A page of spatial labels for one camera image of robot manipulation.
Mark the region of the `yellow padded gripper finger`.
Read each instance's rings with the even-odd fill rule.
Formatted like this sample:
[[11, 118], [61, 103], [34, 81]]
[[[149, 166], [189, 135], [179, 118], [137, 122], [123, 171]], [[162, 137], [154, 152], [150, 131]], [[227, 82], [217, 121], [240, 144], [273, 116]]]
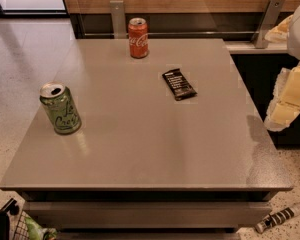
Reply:
[[265, 127], [272, 132], [288, 128], [300, 114], [300, 64], [292, 70], [282, 68], [277, 76]]
[[292, 15], [285, 18], [277, 26], [269, 30], [265, 35], [265, 40], [272, 43], [282, 43], [287, 40], [289, 32], [289, 24], [292, 20]]

